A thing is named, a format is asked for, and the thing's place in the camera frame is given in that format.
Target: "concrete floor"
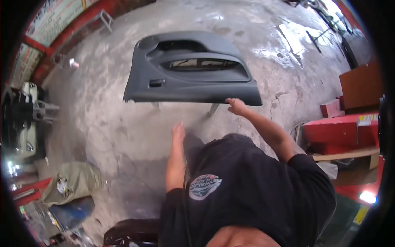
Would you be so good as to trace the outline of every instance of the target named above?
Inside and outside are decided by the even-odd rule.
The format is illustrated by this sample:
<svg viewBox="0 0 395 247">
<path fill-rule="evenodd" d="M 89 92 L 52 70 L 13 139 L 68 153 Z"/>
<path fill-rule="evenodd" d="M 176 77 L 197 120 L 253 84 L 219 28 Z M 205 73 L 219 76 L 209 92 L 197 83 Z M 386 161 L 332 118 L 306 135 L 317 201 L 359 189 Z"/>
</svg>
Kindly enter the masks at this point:
<svg viewBox="0 0 395 247">
<path fill-rule="evenodd" d="M 297 55 L 279 32 L 281 24 L 300 42 Z M 307 37 L 305 30 L 317 36 L 317 30 L 326 29 L 316 12 L 281 0 L 158 0 L 117 18 L 112 27 L 112 34 L 102 28 L 70 52 L 79 69 L 55 68 L 43 85 L 61 111 L 48 129 L 49 165 L 38 164 L 40 177 L 54 175 L 61 163 L 73 160 L 88 160 L 100 169 L 109 186 L 93 195 L 95 211 L 83 223 L 97 244 L 120 220 L 159 217 L 170 129 L 181 120 L 205 143 L 237 132 L 274 156 L 253 126 L 230 114 L 226 105 L 205 119 L 210 104 L 160 103 L 158 110 L 150 103 L 123 102 L 139 39 L 179 30 L 206 30 L 230 39 L 258 82 L 263 106 L 253 109 L 287 131 L 322 118 L 319 105 L 342 94 L 338 76 L 349 70 L 334 34 L 320 39 L 322 53 Z"/>
</svg>

